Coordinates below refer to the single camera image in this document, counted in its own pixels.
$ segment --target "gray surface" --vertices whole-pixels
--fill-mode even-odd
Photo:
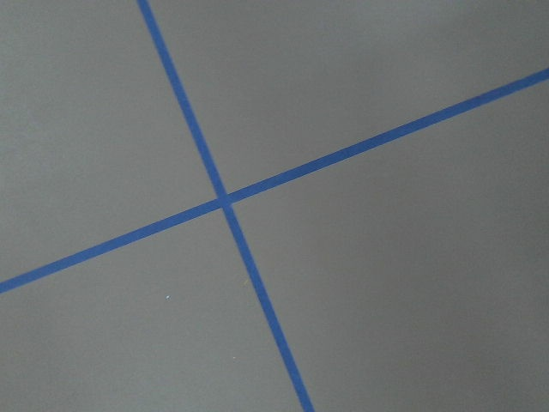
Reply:
[[[549,406],[549,85],[237,206],[318,411]]]
[[[152,6],[229,191],[549,61],[547,1]],[[134,2],[0,36],[0,281],[214,197]],[[548,410],[548,96],[236,205],[318,412]],[[219,212],[0,313],[2,412],[300,410]]]
[[[219,212],[2,295],[0,313],[2,411],[299,410]]]
[[[0,280],[214,197],[134,2],[7,2],[0,36]]]
[[[549,61],[547,1],[152,5],[228,190]]]

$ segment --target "diagonal blue line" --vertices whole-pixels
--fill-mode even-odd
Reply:
[[[0,282],[0,294],[8,292],[9,290],[19,288],[23,285],[26,285],[30,282],[38,281],[45,276],[52,275],[61,270],[68,269],[71,266],[76,264],[81,264],[86,262],[89,259],[96,258],[99,255],[104,255],[109,251],[114,251],[119,247],[128,245],[133,242],[137,242],[143,238],[147,238],[158,232],[163,232],[170,227],[174,227],[196,219],[202,215],[206,215],[209,212],[213,212],[220,208],[220,203],[218,200],[211,200],[209,202],[203,203],[195,208],[185,210],[184,212],[177,213],[176,215],[162,219],[161,221],[156,221],[150,225],[140,227],[132,232],[118,236],[117,238],[107,240],[106,242],[99,243],[98,245],[92,246],[83,251],[79,251],[73,255],[63,257],[62,259],[56,260],[50,264],[42,266],[40,268],[31,270],[27,273],[23,273],[16,277],[12,277],[7,281]]]
[[[137,0],[137,2],[147,24],[148,31],[153,39],[154,45],[156,46],[160,60],[162,61],[162,65],[166,71],[166,75],[172,85],[173,93],[176,95],[181,112],[184,115],[187,125],[189,126],[190,133],[195,141],[196,147],[198,148],[198,152],[202,157],[202,162],[206,167],[215,193],[220,201],[221,207],[223,208],[227,224],[231,229],[231,233],[237,244],[240,256],[244,261],[244,265],[250,277],[251,283],[256,291],[256,296],[262,307],[265,318],[267,319],[268,326],[271,329],[271,333],[279,352],[281,353],[282,360],[284,361],[284,365],[286,366],[290,380],[292,381],[293,388],[296,391],[299,402],[301,403],[301,407],[304,412],[314,412],[311,399],[309,398],[305,384],[301,379],[301,375],[293,358],[292,351],[288,346],[280,322],[276,317],[275,309],[273,308],[271,300],[267,294],[267,289],[263,284],[261,275],[256,266],[256,262],[251,254],[251,250],[244,236],[244,232],[242,231],[242,227],[238,222],[238,218],[234,213],[234,209],[232,208],[231,202],[226,194],[225,186],[221,180],[220,173],[217,170],[214,158],[208,148],[206,139],[204,139],[195,113],[192,110],[192,106],[190,105],[189,98],[184,90],[183,83],[179,79],[178,72],[176,71],[175,65],[173,64],[170,53],[166,47],[160,28],[154,19],[153,11],[148,4],[148,0]]]
[[[453,106],[448,106],[438,112],[431,113],[423,118],[418,118],[410,123],[406,123],[392,130],[385,131],[384,133],[363,140],[362,142],[355,143],[347,148],[342,148],[334,153],[326,154],[325,156],[305,163],[304,165],[294,167],[293,169],[286,170],[285,172],[246,186],[228,195],[229,200],[232,203],[239,202],[247,197],[255,196],[262,191],[268,191],[276,186],[284,185],[285,183],[301,178],[306,174],[324,169],[325,167],[344,161],[350,157],[359,155],[385,143],[389,143],[401,137],[410,135],[418,130],[422,130],[434,124],[443,122],[444,120],[453,118],[464,112],[469,112],[477,107],[491,103],[494,100],[508,96],[509,94],[532,87],[533,85],[547,79],[549,79],[549,68],[533,73],[532,75],[526,76],[515,82],[508,83],[500,88],[494,88],[489,92],[464,100]]]

